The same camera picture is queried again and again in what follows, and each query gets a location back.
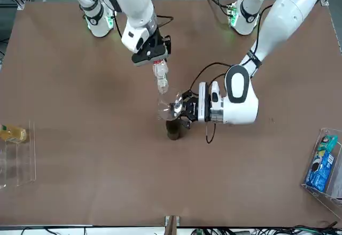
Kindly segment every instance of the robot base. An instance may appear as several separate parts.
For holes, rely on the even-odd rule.
[[[228,14],[230,14],[231,17],[228,17],[228,23],[238,34],[246,36],[249,35],[258,24],[259,15],[252,23],[248,23],[241,14],[240,6],[242,1],[243,0],[238,0],[230,5]]]

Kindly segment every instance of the brown table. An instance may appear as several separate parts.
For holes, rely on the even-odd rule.
[[[186,90],[213,61],[240,62],[252,45],[206,1],[155,1],[172,36],[170,84]],[[195,124],[176,142],[157,118],[152,67],[134,67],[117,33],[95,38],[76,4],[18,12],[0,73],[0,120],[36,126],[37,180],[0,193],[1,224],[319,225],[336,218],[304,191],[322,127],[341,128],[342,57],[329,11],[317,5],[253,79],[259,116]],[[124,17],[119,17],[123,29]],[[202,81],[222,73],[206,72]]]

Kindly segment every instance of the glass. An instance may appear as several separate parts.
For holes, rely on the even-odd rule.
[[[167,121],[179,117],[183,108],[182,94],[175,88],[170,87],[164,94],[159,94],[158,114]]]

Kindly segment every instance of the juice bottle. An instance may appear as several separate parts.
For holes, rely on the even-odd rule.
[[[7,142],[22,143],[26,140],[26,130],[21,127],[0,124],[0,138]]]

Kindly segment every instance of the clear plastic bottle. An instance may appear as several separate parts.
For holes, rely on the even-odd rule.
[[[12,143],[22,143],[26,140],[26,130],[21,127],[0,124],[0,137]]]
[[[167,80],[167,73],[169,69],[166,64],[166,60],[158,60],[153,63],[153,72],[157,78],[158,91],[163,95],[169,88]]]

